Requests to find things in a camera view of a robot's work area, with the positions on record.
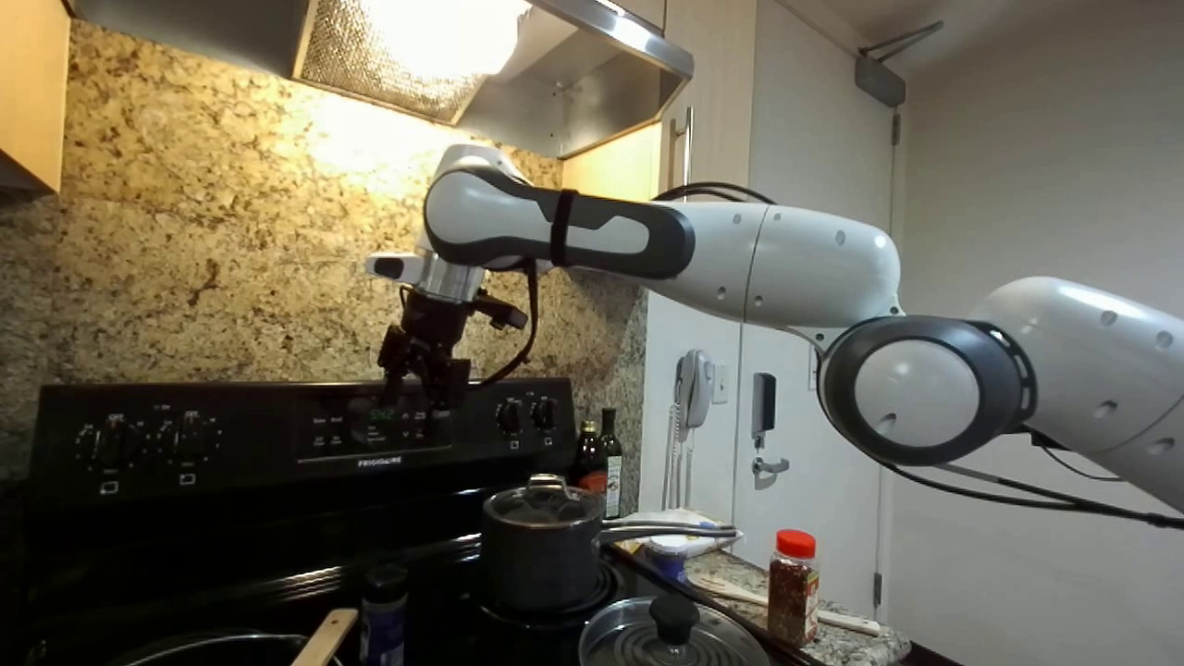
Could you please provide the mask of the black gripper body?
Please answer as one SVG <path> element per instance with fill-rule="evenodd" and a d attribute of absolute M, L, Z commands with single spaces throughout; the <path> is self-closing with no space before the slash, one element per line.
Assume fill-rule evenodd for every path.
<path fill-rule="evenodd" d="M 390 326 L 379 366 L 398 403 L 457 403 L 472 380 L 472 364 L 457 359 L 465 306 L 417 289 L 399 294 L 399 319 Z"/>

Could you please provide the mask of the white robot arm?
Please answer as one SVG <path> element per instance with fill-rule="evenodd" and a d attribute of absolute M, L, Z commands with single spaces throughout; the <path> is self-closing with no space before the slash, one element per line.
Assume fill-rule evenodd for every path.
<path fill-rule="evenodd" d="M 1182 319 L 1064 278 L 1006 282 L 967 319 L 912 316 L 897 239 L 879 227 L 781 202 L 541 189 L 486 144 L 447 149 L 417 243 L 372 259 L 406 289 L 386 377 L 435 395 L 460 386 L 451 348 L 480 278 L 534 259 L 807 340 L 824 417 L 882 461 L 943 467 L 1029 429 L 1184 507 Z"/>

